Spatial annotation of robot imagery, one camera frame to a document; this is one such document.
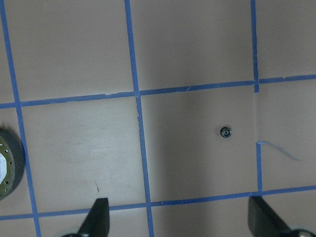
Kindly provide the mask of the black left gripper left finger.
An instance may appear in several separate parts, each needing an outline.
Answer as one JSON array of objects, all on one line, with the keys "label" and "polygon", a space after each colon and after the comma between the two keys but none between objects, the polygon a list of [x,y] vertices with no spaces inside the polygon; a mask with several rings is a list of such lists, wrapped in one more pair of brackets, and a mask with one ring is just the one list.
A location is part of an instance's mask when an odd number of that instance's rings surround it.
[{"label": "black left gripper left finger", "polygon": [[77,235],[79,237],[107,237],[109,234],[108,198],[98,198],[94,202]]}]

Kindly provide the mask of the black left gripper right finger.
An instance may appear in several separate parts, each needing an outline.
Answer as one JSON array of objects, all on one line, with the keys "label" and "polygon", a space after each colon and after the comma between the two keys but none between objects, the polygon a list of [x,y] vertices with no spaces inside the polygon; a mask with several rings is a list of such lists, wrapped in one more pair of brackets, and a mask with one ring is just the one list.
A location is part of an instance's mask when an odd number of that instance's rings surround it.
[{"label": "black left gripper right finger", "polygon": [[292,231],[261,196],[248,200],[248,227],[253,237],[281,237]]}]

